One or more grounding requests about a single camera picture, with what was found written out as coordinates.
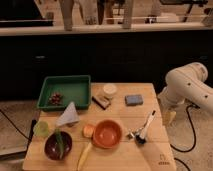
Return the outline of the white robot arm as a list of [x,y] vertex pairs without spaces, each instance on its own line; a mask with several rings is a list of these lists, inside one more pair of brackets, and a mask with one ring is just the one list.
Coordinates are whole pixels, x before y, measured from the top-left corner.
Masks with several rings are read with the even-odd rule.
[[164,125],[173,121],[175,108],[185,100],[213,114],[213,88],[205,84],[207,77],[207,68],[199,62],[172,69],[166,74],[166,86],[157,96]]

